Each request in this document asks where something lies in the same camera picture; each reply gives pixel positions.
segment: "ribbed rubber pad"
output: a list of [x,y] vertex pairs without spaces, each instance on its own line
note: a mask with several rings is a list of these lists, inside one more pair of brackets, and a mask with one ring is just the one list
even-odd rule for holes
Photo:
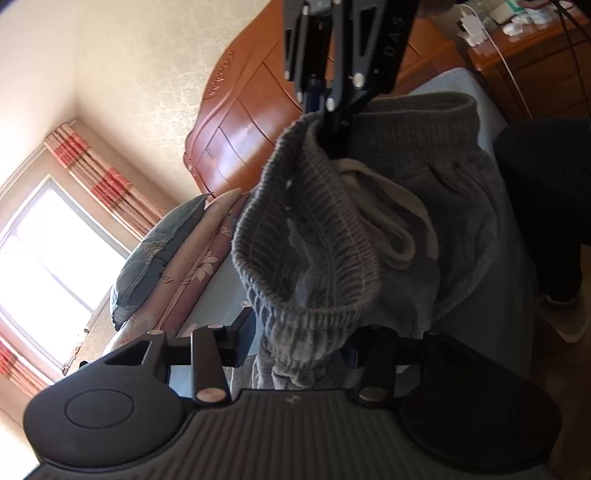
[[343,391],[243,391],[225,408],[202,410],[166,446],[110,471],[48,463],[30,480],[555,480],[545,466],[475,475],[437,463],[402,435],[388,410],[350,403]]

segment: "curtain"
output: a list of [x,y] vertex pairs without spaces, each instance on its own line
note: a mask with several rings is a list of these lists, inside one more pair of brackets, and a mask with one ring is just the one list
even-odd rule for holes
[[102,159],[69,125],[56,128],[44,145],[70,175],[138,239],[145,237],[164,215],[163,210]]
[[0,336],[0,375],[9,379],[29,397],[37,395],[52,382]]

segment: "drawer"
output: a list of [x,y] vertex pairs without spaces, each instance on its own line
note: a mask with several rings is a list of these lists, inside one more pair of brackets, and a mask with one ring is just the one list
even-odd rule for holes
[[[591,46],[575,47],[587,91],[591,93]],[[534,117],[552,116],[583,102],[583,92],[570,49],[550,55],[514,72],[525,101]],[[505,76],[509,88],[515,90],[511,78]]]
[[569,106],[565,110],[553,113],[550,116],[552,118],[587,118],[589,113],[587,107],[585,107],[585,102],[580,102],[573,106]]

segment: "window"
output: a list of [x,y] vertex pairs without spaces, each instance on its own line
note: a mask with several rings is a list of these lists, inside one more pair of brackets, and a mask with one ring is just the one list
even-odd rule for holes
[[62,369],[126,256],[49,180],[0,240],[0,313]]

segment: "blue pillow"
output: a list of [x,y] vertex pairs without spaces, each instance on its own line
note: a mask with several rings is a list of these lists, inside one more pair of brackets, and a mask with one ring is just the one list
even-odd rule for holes
[[200,195],[168,212],[131,252],[111,288],[115,330],[148,298],[168,262],[201,221],[209,196]]

